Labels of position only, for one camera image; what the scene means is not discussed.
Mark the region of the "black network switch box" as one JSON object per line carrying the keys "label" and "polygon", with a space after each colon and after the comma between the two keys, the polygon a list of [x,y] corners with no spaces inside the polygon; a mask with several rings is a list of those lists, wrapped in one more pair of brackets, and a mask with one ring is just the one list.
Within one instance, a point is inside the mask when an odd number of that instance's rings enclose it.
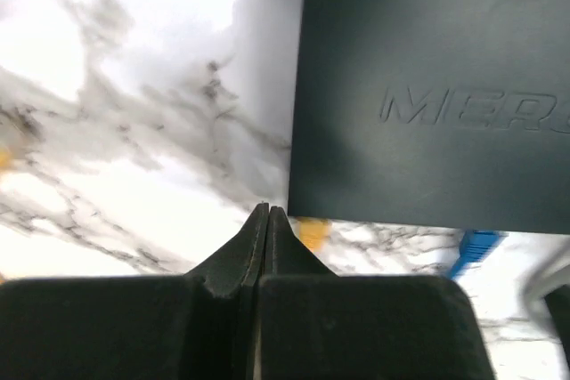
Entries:
{"label": "black network switch box", "polygon": [[569,0],[304,0],[288,212],[569,231]]}

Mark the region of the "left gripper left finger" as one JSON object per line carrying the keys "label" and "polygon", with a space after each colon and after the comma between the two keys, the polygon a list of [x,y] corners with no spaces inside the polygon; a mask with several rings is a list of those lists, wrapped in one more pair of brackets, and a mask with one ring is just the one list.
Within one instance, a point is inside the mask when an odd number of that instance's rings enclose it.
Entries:
{"label": "left gripper left finger", "polygon": [[269,206],[180,275],[1,287],[4,379],[250,379]]}

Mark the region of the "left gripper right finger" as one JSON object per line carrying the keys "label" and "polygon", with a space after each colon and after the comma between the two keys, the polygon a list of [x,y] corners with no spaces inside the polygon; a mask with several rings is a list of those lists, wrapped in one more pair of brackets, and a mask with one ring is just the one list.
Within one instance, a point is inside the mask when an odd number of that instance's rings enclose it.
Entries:
{"label": "left gripper right finger", "polygon": [[264,379],[491,379],[472,305],[440,276],[339,276],[273,207],[259,283]]}

